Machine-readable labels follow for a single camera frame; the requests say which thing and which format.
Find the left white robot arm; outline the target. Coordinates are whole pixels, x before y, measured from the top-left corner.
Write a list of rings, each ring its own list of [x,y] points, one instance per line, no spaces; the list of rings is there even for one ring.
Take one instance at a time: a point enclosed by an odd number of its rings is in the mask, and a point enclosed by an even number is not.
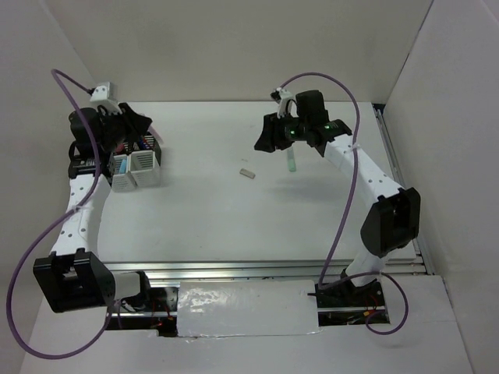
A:
[[[83,108],[69,115],[74,140],[69,147],[69,217],[50,254],[36,259],[34,276],[56,313],[112,306],[125,298],[137,311],[148,309],[154,292],[143,272],[115,276],[99,260],[97,240],[104,204],[118,170],[115,151],[147,134],[151,118],[127,103]]]

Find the green highlighter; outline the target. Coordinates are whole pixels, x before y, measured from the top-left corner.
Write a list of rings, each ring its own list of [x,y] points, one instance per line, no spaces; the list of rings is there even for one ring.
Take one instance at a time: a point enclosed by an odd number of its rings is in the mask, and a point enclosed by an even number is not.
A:
[[[290,172],[296,172],[297,167],[296,167],[296,159],[293,147],[287,149],[287,162],[288,162],[288,170]]]

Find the purple highlighter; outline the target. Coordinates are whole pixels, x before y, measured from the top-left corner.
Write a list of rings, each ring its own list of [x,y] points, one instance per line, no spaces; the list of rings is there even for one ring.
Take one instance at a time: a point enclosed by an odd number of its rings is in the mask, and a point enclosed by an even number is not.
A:
[[[158,144],[163,144],[164,140],[158,134],[158,132],[154,129],[152,125],[149,126],[148,132],[156,139]]]

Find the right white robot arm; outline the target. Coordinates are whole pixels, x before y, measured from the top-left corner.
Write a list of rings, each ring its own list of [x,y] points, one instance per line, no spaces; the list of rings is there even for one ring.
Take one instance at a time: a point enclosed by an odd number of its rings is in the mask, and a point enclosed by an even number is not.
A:
[[[340,119],[329,118],[320,91],[294,95],[279,87],[271,97],[278,109],[264,116],[254,149],[273,153],[297,142],[307,143],[350,178],[347,202],[360,196],[369,209],[359,231],[363,247],[342,271],[340,281],[343,302],[358,305],[392,252],[405,248],[418,236],[420,194],[389,177],[360,148],[354,130]]]

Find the blue ballpoint pen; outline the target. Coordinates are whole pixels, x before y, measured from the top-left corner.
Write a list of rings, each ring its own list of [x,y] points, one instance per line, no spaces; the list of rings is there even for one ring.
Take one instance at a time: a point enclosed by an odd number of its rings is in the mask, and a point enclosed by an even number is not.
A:
[[[146,147],[148,150],[153,150],[153,146],[151,146],[148,142],[147,142],[147,139],[143,136],[142,137],[142,142],[144,144],[144,147]]]

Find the grey eraser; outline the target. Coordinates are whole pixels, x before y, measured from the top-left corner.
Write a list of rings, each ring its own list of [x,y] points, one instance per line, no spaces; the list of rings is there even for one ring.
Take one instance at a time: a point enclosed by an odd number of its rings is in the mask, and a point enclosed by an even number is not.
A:
[[[242,168],[239,173],[247,178],[250,178],[250,179],[255,179],[256,175],[252,172],[252,171],[249,171],[245,168]]]

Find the blue highlighter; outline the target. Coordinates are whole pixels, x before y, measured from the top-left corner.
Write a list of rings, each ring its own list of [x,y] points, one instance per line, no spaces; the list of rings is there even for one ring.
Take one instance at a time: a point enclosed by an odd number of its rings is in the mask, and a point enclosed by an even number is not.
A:
[[[127,172],[128,157],[124,156],[117,160],[117,173],[119,175],[124,175]]]

